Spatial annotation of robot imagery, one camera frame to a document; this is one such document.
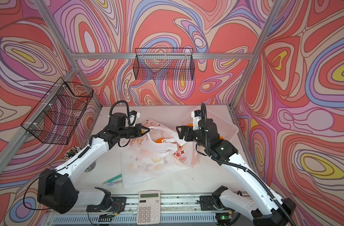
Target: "black wire mesh basket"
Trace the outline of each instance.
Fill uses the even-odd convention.
[[[136,48],[136,80],[193,80],[192,48]]]
[[[66,145],[92,97],[92,88],[64,81],[28,128],[23,125],[26,119],[21,126],[42,143]]]

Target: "calculator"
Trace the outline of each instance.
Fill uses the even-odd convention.
[[[144,191],[138,194],[137,224],[158,224],[161,222],[161,193]]]

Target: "printed plastic bag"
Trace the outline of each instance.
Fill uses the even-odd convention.
[[[174,153],[177,165],[185,165],[192,168],[198,167],[198,154],[194,148],[195,142],[186,142],[183,146],[178,146]]]
[[[178,133],[152,119],[146,119],[143,126],[150,129],[146,135],[132,139],[128,150],[143,157],[164,157],[172,155],[178,150],[178,146],[183,146],[186,141],[178,137]]]
[[[143,158],[122,150],[121,161],[123,187],[125,188],[188,168],[187,165],[177,165],[173,155]]]
[[[199,165],[193,142],[180,140],[177,132],[153,119],[146,119],[142,125],[149,127],[151,131],[143,137],[133,139],[127,150],[122,149],[124,187]]]

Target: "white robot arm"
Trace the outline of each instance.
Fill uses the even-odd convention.
[[[289,222],[295,226],[290,216],[296,204],[274,192],[252,171],[229,141],[220,139],[216,124],[207,118],[205,104],[202,103],[201,110],[192,112],[191,116],[193,126],[176,127],[179,138],[203,146],[206,155],[231,173],[252,198],[239,196],[221,186],[213,192],[214,205],[231,208],[251,219],[255,225],[283,226]]]
[[[195,141],[206,147],[205,152],[211,160],[231,173],[252,198],[251,200],[239,196],[221,186],[213,192],[215,206],[231,208],[251,219],[255,225],[283,226],[287,222],[291,223],[290,215],[295,210],[295,203],[291,199],[283,199],[271,190],[246,164],[238,150],[230,142],[220,139],[216,124],[203,115],[206,108],[204,104],[202,107],[203,112],[192,112],[193,126],[176,127],[179,138]],[[96,205],[107,211],[111,207],[109,191],[97,187],[93,191],[77,191],[73,184],[91,163],[119,143],[121,138],[140,137],[149,132],[149,129],[141,124],[134,125],[134,118],[139,114],[132,112],[129,115],[129,127],[125,127],[125,114],[111,114],[109,124],[92,136],[83,150],[53,171],[44,170],[39,179],[38,202],[59,213],[66,213],[72,207],[84,205]]]

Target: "psychedelic wall pattern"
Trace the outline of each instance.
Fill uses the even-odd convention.
[[[269,1],[57,1],[49,4],[74,52],[191,47],[251,52]],[[102,105],[228,104],[247,61],[196,60],[194,81],[135,81],[133,60],[80,60]]]
[[[21,122],[51,85],[70,69],[32,0],[0,3],[0,152]],[[37,225],[45,211],[29,211],[22,204],[26,187],[46,168],[60,164],[70,147],[81,146],[96,118],[90,102],[68,145],[42,144],[29,137],[0,175],[0,225]],[[36,201],[37,183],[26,194]]]
[[[252,52],[272,5],[268,0],[47,3],[74,52],[134,52],[160,44],[190,46],[201,53],[241,46]]]
[[[344,1],[288,0],[233,107],[297,225],[344,226]]]
[[[135,80],[133,60],[79,60],[102,105],[228,104],[247,60],[207,60],[193,81]]]

